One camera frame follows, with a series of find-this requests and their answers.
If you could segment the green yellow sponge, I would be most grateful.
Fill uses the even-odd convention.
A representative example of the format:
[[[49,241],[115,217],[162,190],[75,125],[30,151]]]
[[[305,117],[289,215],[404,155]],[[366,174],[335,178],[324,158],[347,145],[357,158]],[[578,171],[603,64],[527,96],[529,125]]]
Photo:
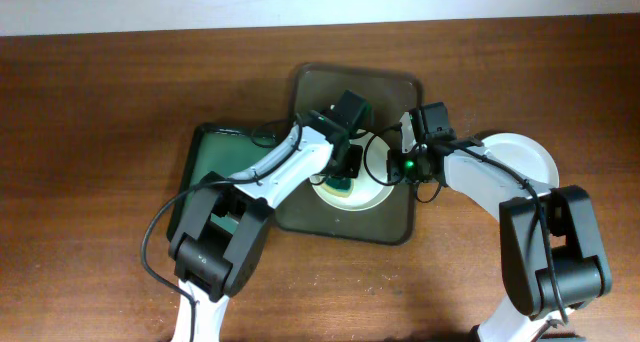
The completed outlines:
[[[330,194],[346,198],[353,191],[353,180],[350,178],[327,178],[323,183],[323,188]]]

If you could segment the white plate top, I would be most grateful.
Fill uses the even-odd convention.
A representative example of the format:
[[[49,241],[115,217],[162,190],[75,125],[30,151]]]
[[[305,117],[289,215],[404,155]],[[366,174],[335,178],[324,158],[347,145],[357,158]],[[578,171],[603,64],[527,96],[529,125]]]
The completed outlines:
[[[377,137],[369,145],[366,153],[367,166],[374,177],[381,182],[387,182],[386,160],[387,143]],[[343,198],[328,193],[323,188],[325,176],[314,175],[309,178],[316,194],[327,204],[340,210],[356,212],[376,207],[382,203],[393,191],[393,186],[379,184],[366,172],[361,164],[359,175],[353,180],[353,191],[350,196]]]

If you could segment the white plate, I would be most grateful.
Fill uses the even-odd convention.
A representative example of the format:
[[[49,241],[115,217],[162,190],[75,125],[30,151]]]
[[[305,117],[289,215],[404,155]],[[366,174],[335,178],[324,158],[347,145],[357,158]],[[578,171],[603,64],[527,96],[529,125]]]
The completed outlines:
[[[551,154],[535,140],[516,133],[497,133],[482,139],[485,147],[515,171],[553,188],[560,185]]]
[[[377,137],[369,145],[366,153],[367,166],[374,177],[381,182],[387,182],[386,160],[387,143]],[[314,175],[309,178],[316,194],[327,204],[340,210],[356,212],[376,207],[382,203],[393,191],[393,186],[379,184],[366,172],[361,164],[359,175],[353,180],[353,191],[350,196],[343,198],[328,193],[323,188],[325,176]]]

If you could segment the white plate bottom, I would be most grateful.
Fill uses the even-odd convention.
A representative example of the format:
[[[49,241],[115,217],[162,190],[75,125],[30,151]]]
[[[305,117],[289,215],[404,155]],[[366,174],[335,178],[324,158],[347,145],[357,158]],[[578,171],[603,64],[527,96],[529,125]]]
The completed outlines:
[[[553,188],[560,185],[551,154],[535,140],[516,133],[497,133],[482,139],[485,147],[515,171]]]

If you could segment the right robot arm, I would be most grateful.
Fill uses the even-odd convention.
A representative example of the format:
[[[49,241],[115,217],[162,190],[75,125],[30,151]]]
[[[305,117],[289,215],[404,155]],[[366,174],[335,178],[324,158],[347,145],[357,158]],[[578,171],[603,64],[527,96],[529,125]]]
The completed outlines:
[[[526,174],[485,141],[460,139],[443,103],[405,112],[392,125],[401,146],[387,157],[390,183],[435,181],[499,223],[505,298],[474,326],[472,341],[538,341],[571,313],[611,292],[613,276],[589,194]]]

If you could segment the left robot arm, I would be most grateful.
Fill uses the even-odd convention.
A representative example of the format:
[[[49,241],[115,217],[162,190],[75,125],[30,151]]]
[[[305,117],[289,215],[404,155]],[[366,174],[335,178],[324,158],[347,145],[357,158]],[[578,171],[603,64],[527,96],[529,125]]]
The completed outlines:
[[[189,203],[169,238],[181,295],[175,341],[216,341],[229,300],[260,260],[276,208],[312,178],[354,178],[363,150],[352,146],[371,111],[345,91],[323,111],[297,117],[265,157],[229,177],[211,172],[177,195]]]

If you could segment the brown serving tray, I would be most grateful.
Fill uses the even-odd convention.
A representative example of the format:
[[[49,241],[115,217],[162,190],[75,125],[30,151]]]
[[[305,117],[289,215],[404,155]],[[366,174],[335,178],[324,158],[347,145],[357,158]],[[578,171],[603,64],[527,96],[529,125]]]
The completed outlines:
[[[396,71],[309,63],[293,81],[290,107],[295,112],[323,110],[351,91],[372,106],[376,132],[398,122],[423,101],[423,87],[413,75]],[[291,232],[382,245],[402,245],[414,230],[415,189],[407,184],[372,184],[375,195],[353,206],[309,182],[299,185],[275,210],[277,225]]]

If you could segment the dark green water tray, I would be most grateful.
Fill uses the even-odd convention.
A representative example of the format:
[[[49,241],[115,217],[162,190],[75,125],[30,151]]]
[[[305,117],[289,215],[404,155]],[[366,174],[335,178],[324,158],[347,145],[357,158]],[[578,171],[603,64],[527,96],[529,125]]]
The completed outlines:
[[[254,141],[267,146],[277,142],[274,133],[264,130],[255,132]],[[186,164],[183,170],[179,192],[197,184],[210,172],[223,177],[244,170],[268,154],[269,149],[256,146],[251,140],[251,131],[247,128],[216,126],[204,123],[196,127],[188,150]],[[183,212],[190,202],[192,195],[174,204],[170,217],[166,237],[171,241]],[[225,217],[212,215],[211,222],[223,231],[234,234],[238,222]]]

